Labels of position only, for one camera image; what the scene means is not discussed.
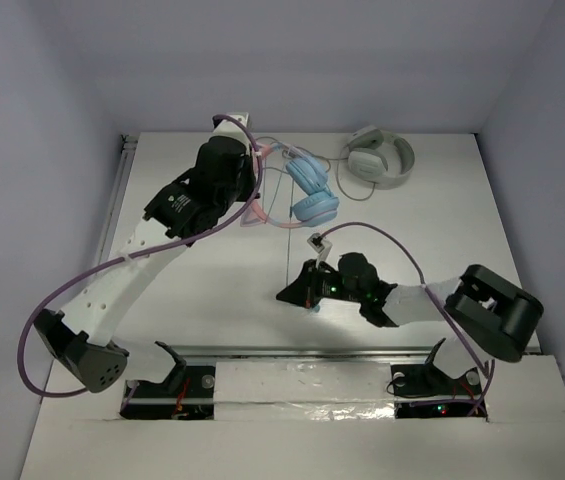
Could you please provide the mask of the pink blue cat-ear headphones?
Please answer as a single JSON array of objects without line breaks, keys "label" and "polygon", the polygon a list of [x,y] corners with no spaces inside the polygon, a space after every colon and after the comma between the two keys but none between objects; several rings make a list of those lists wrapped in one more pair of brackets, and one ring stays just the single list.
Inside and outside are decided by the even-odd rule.
[{"label": "pink blue cat-ear headphones", "polygon": [[340,205],[339,198],[329,188],[326,168],[312,154],[295,145],[279,141],[268,145],[259,144],[259,147],[264,160],[275,151],[283,151],[291,155],[282,172],[291,178],[293,185],[299,187],[306,197],[290,207],[294,221],[288,222],[274,219],[269,211],[265,211],[258,201],[254,200],[242,214],[241,227],[267,224],[280,229],[294,230],[315,228],[336,218]]}]

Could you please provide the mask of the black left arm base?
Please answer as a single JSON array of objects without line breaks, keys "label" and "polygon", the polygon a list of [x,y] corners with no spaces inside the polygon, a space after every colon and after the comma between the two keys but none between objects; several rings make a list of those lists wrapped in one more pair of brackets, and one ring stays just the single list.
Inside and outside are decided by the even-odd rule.
[{"label": "black left arm base", "polygon": [[161,382],[126,382],[119,415],[126,420],[213,420],[215,364],[188,364],[171,346],[156,341],[173,360]]}]

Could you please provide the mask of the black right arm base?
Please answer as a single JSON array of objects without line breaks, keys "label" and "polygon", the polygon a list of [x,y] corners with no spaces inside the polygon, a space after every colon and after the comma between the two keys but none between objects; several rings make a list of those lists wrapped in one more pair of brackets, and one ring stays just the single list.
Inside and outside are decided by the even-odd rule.
[{"label": "black right arm base", "polygon": [[472,366],[451,377],[434,364],[446,343],[438,341],[423,363],[391,367],[386,393],[396,400],[397,419],[487,418],[479,369]]}]

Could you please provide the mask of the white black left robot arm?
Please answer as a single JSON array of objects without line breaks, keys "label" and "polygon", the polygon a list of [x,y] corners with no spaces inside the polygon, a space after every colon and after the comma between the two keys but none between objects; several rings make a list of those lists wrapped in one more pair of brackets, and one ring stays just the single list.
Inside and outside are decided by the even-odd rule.
[{"label": "white black left robot arm", "polygon": [[27,322],[51,355],[81,384],[99,393],[124,372],[129,353],[113,336],[130,307],[158,274],[197,241],[237,219],[262,182],[262,155],[245,113],[213,118],[211,137],[193,167],[163,187],[115,258],[80,274],[83,289],[56,311],[44,300]]}]

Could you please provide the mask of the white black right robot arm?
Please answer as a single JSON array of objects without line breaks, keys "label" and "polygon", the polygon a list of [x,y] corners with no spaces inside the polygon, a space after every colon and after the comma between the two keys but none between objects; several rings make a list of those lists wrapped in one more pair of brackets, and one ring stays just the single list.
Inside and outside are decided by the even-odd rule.
[{"label": "white black right robot arm", "polygon": [[480,264],[457,278],[409,286],[382,280],[356,252],[342,255],[336,267],[305,261],[276,299],[307,310],[323,299],[356,303],[378,328],[445,323],[454,337],[436,343],[423,370],[425,384],[437,393],[449,391],[474,367],[519,362],[544,314],[537,298]]}]

